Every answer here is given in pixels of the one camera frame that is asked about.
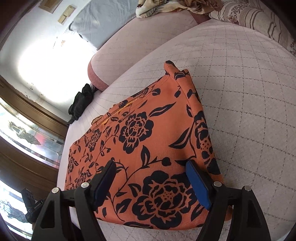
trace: decorative glass panel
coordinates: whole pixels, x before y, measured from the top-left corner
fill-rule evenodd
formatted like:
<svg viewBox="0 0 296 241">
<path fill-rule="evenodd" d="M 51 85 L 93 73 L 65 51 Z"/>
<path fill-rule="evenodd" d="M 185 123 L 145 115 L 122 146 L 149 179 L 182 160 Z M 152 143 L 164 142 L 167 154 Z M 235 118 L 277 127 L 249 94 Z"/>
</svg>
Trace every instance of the decorative glass panel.
<svg viewBox="0 0 296 241">
<path fill-rule="evenodd" d="M 8 228 L 24 238 L 32 238 L 32 225 L 27 222 L 27 209 L 22 195 L 0 181 L 0 213 Z"/>
<path fill-rule="evenodd" d="M 22 116 L 1 98 L 0 136 L 36 160 L 59 168 L 65 142 Z"/>
</svg>

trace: silver screw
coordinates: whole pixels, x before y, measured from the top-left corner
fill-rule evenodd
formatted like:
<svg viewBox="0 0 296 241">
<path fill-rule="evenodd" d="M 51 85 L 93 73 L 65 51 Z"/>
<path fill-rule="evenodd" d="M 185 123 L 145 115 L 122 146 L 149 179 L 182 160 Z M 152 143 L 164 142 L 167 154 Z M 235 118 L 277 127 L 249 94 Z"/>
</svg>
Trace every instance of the silver screw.
<svg viewBox="0 0 296 241">
<path fill-rule="evenodd" d="M 59 191 L 59 188 L 53 188 L 52 193 L 57 193 Z"/>
<path fill-rule="evenodd" d="M 82 188 L 87 188 L 88 186 L 89 186 L 89 183 L 82 183 L 82 184 L 81 184 L 81 187 L 82 187 Z"/>
<path fill-rule="evenodd" d="M 218 182 L 218 181 L 215 181 L 215 182 L 214 182 L 214 186 L 219 188 L 219 187 L 222 186 L 222 183 L 220 183 L 220 182 Z"/>
<path fill-rule="evenodd" d="M 252 188 L 250 186 L 245 186 L 244 189 L 248 192 L 252 190 Z"/>
</svg>

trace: window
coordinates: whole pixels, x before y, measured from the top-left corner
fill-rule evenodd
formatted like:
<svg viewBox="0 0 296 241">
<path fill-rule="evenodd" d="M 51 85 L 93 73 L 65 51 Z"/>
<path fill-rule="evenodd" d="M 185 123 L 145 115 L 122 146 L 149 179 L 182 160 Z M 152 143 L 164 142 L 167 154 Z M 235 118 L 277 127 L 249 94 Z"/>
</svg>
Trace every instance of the window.
<svg viewBox="0 0 296 241">
<path fill-rule="evenodd" d="M 65 142 L 22 116 L 1 98 L 0 136 L 36 160 L 59 168 Z"/>
<path fill-rule="evenodd" d="M 0 213 L 8 228 L 24 238 L 32 238 L 32 225 L 27 222 L 27 209 L 22 195 L 0 181 Z"/>
</svg>

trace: black cloth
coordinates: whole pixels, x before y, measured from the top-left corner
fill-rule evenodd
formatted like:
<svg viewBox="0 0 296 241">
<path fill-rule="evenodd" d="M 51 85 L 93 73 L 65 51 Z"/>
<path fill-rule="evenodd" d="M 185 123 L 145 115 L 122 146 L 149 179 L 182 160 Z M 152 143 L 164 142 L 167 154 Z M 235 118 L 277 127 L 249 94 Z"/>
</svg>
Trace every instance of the black cloth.
<svg viewBox="0 0 296 241">
<path fill-rule="evenodd" d="M 94 92 L 98 89 L 94 86 L 86 84 L 81 92 L 78 92 L 74 98 L 73 104 L 70 106 L 68 113 L 71 115 L 71 119 L 68 121 L 68 125 L 81 117 L 86 107 L 92 102 L 94 98 Z"/>
</svg>

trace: folded orange fabric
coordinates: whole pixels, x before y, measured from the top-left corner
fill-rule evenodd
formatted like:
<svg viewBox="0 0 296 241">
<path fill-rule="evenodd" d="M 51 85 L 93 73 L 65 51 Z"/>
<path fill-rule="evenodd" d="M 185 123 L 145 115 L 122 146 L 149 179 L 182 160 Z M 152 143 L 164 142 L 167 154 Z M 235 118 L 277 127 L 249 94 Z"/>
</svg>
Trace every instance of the folded orange fabric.
<svg viewBox="0 0 296 241">
<path fill-rule="evenodd" d="M 95 213 L 100 220 L 154 229 L 198 227 L 208 211 L 196 199 L 186 161 L 223 181 L 188 70 L 179 71 L 171 61 L 164 68 L 163 77 L 96 118 L 70 148 L 65 189 L 116 162 L 115 179 Z"/>
</svg>

